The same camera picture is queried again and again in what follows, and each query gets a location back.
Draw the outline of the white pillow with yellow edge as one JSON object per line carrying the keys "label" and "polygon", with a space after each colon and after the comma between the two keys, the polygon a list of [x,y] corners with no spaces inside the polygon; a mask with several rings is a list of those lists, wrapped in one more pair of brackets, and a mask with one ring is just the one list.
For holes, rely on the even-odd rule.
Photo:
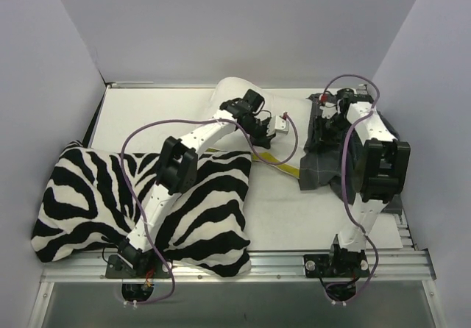
{"label": "white pillow with yellow edge", "polygon": [[311,101],[308,97],[313,93],[318,93],[319,90],[312,88],[265,89],[242,78],[228,77],[222,79],[213,90],[201,118],[204,120],[211,118],[222,102],[241,98],[249,89],[264,98],[264,111],[260,114],[260,118],[269,116],[275,118],[287,112],[298,132],[298,136],[295,137],[291,126],[288,127],[287,132],[278,130],[271,141],[271,148],[257,147],[257,152],[263,159],[272,162],[280,162],[292,155],[293,157],[287,163],[278,165],[276,168],[296,179],[299,178],[300,160],[305,156],[303,148],[308,138],[308,123],[311,114]]}

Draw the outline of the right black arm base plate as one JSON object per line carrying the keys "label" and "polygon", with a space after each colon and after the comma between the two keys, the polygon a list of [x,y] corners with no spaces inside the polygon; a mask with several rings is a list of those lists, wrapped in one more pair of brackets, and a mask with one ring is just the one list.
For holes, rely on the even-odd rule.
{"label": "right black arm base plate", "polygon": [[356,279],[369,276],[369,266],[363,252],[348,254],[305,254],[305,275],[308,278]]}

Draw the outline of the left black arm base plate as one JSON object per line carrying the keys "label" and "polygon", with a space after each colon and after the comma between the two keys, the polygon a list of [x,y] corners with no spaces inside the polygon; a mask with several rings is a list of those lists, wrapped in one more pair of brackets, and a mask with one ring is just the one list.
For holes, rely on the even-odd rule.
{"label": "left black arm base plate", "polygon": [[147,256],[133,268],[117,254],[112,254],[107,260],[105,271],[107,279],[169,279],[170,274],[163,262],[154,254]]}

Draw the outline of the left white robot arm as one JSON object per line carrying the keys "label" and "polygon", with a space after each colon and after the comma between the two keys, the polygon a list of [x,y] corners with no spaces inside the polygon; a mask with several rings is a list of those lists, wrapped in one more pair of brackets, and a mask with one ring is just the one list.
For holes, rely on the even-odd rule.
{"label": "left white robot arm", "polygon": [[223,137],[240,130],[248,142],[271,140],[270,119],[258,118],[264,106],[264,97],[247,90],[241,98],[221,103],[219,109],[206,121],[174,119],[174,123],[194,124],[196,129],[180,138],[169,137],[163,142],[157,164],[156,180],[145,205],[136,204],[141,216],[134,229],[118,246],[122,268],[131,277],[142,277],[149,268],[149,252],[162,254],[155,247],[155,235],[177,198],[196,182],[200,156]]}

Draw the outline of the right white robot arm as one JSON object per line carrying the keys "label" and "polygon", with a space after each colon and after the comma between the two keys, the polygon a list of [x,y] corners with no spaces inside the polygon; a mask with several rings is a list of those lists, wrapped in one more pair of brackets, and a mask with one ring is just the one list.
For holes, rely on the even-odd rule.
{"label": "right white robot arm", "polygon": [[316,103],[321,113],[314,118],[309,149],[321,154],[340,147],[343,202],[348,185],[355,192],[354,203],[345,207],[347,223],[326,258],[328,271],[342,276],[352,267],[367,270],[367,238],[382,210],[402,192],[411,147],[389,131],[367,93],[325,91]]}

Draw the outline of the dark grey checked pillowcase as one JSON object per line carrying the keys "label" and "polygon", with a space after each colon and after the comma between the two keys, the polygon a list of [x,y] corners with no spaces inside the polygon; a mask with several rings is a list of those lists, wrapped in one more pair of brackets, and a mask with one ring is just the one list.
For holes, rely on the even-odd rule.
{"label": "dark grey checked pillowcase", "polygon": [[[333,147],[327,147],[321,151],[311,151],[310,147],[314,141],[314,119],[322,116],[323,110],[318,105],[318,99],[321,93],[311,94],[307,99],[312,102],[311,114],[309,119],[309,127],[307,140],[304,145],[305,156],[300,160],[300,190],[316,190],[320,187],[329,185],[331,190],[340,200],[341,196],[341,153],[343,150],[343,142],[348,127],[340,133],[340,142],[334,143]],[[400,135],[389,123],[389,121],[378,111],[383,123],[396,139],[400,139]],[[358,157],[362,152],[363,146],[356,132],[350,137],[350,144],[347,153],[347,200],[352,207],[355,201],[355,191],[353,189],[352,180],[349,176],[353,172]],[[382,213],[401,215],[403,212],[403,203],[399,195],[389,202],[382,210]]]}

